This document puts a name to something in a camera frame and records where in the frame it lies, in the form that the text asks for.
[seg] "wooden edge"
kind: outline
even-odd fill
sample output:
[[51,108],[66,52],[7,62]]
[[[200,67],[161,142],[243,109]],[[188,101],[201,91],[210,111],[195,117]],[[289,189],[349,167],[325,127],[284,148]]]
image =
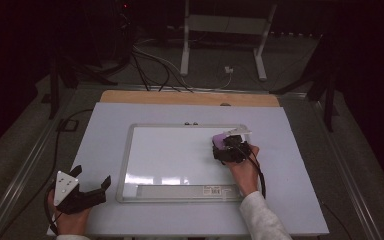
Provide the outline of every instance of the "wooden edge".
[[280,107],[279,101],[274,95],[239,93],[189,93],[107,90],[102,94],[100,102]]

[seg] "dark background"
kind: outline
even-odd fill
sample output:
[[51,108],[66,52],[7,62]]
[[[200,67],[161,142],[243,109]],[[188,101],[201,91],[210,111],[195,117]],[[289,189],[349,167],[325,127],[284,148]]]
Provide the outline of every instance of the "dark background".
[[[149,34],[164,39],[167,25],[183,23],[184,5],[178,0],[137,0],[133,2],[131,19]],[[237,9],[246,9],[246,3]],[[49,39],[58,30],[58,18],[65,16],[57,1],[0,1],[0,137],[36,97],[34,84],[49,74]],[[82,33],[70,32],[72,39],[88,34],[82,23],[84,2],[70,2],[77,20],[64,25]],[[220,14],[231,14],[229,4],[198,1],[195,11],[208,11],[217,4]],[[246,11],[237,11],[238,15]],[[282,1],[272,24],[275,36],[281,33],[320,37],[320,45],[306,71],[314,71],[327,59],[338,57],[336,85],[384,170],[384,1]],[[90,42],[88,56],[99,52]]]

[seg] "grey floor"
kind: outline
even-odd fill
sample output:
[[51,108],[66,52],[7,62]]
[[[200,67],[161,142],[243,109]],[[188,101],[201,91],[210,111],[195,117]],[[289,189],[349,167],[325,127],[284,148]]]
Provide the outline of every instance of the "grey floor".
[[[253,39],[239,38],[240,43],[235,44],[207,41],[207,44],[196,45],[191,50],[189,75],[183,80],[179,77],[179,81],[184,81],[194,91],[257,94],[266,94],[267,90],[276,89],[298,79],[318,43],[311,38],[270,36],[263,53],[268,80],[261,82],[257,79],[253,63]],[[164,46],[152,40],[139,41],[136,47],[137,50],[158,56],[177,68],[180,67],[182,43],[179,40],[170,40]],[[159,64],[143,59],[139,61],[151,79],[159,83],[164,82],[165,70]],[[231,76],[223,72],[225,66],[233,67]],[[119,83],[111,89],[144,90],[139,74],[132,65],[109,79]],[[158,89],[158,84],[154,85],[152,89]],[[184,91],[174,78],[171,78],[169,85]],[[336,92],[334,132],[328,133],[320,122],[321,104],[309,102],[304,98],[310,86],[311,83],[285,96],[279,96],[279,100],[288,115],[316,194],[323,202],[321,209],[331,233],[321,236],[320,239],[349,239],[346,231],[352,239],[384,239],[383,172],[346,107],[342,95]],[[38,82],[37,88],[38,97],[0,140],[0,200],[5,196],[7,187],[22,164],[31,159],[32,154],[37,157],[37,164],[32,166],[33,173],[23,185],[22,191],[17,193],[19,196],[13,197],[18,200],[13,208],[10,206],[11,213],[9,216],[3,216],[1,220],[12,219],[19,212],[44,181],[52,165],[57,137],[54,131],[55,122],[48,120],[50,106],[40,102],[44,94],[49,93],[49,78]],[[62,91],[62,107],[57,119],[93,108],[106,89],[110,88],[84,79],[76,90]],[[89,118],[90,112],[77,115],[75,119],[80,121],[79,129],[76,132],[61,134],[57,169],[71,168]],[[43,133],[49,128],[52,131],[43,137]],[[42,147],[38,145],[40,139],[43,140]],[[51,237],[46,236],[46,229],[41,193],[16,218],[1,239],[50,239]],[[316,237],[295,236],[294,239]]]

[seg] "whiteboard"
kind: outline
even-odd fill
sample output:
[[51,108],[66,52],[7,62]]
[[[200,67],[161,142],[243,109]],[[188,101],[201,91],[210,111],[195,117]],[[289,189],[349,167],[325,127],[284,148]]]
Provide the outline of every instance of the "whiteboard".
[[[240,201],[229,169],[214,159],[212,149],[214,135],[237,128],[246,126],[133,124],[126,141],[117,200]],[[242,139],[250,142],[248,134]]]

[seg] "hand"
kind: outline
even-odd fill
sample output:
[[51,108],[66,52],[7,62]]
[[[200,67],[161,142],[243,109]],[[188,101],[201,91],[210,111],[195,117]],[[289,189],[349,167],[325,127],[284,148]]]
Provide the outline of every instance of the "hand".
[[255,169],[255,166],[251,163],[251,160],[257,164],[257,156],[260,149],[257,146],[249,144],[251,148],[250,159],[245,159],[241,163],[235,162],[226,162],[226,166],[229,167],[230,172],[233,175],[233,178],[238,184],[239,189],[244,197],[248,196],[250,193],[258,191],[258,172]]
[[79,213],[64,214],[57,210],[54,206],[55,190],[52,190],[48,195],[48,205],[53,210],[56,223],[58,227],[58,233],[60,235],[80,235],[83,236],[86,231],[86,223],[89,217],[89,213],[92,208],[85,209]]

